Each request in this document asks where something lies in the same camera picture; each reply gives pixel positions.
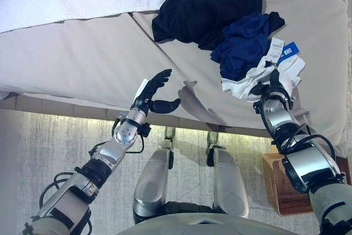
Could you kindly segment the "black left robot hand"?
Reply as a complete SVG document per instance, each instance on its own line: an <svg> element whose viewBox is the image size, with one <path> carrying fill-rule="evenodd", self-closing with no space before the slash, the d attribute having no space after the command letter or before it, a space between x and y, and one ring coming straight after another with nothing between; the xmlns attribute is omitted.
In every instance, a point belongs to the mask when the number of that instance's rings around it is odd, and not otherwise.
<svg viewBox="0 0 352 235"><path fill-rule="evenodd" d="M165 83L169 80L171 72L171 69L165 69L149 80L132 103L131 108L138 108L146 115L149 111L159 114L168 114L175 111L181 103L180 98L174 101L152 100L157 90L164 87Z"/></svg>

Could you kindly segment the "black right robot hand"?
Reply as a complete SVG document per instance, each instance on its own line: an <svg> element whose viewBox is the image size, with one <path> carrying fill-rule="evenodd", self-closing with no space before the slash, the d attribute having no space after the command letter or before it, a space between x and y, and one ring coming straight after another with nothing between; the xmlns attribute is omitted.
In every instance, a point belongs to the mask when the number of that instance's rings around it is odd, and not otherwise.
<svg viewBox="0 0 352 235"><path fill-rule="evenodd" d="M292 80L285 71L280 72L274 69L268 76L267 82L258 81L258 83L250 90L250 94L256 96L269 95L277 92L281 93L285 99L291 100L293 84Z"/></svg>

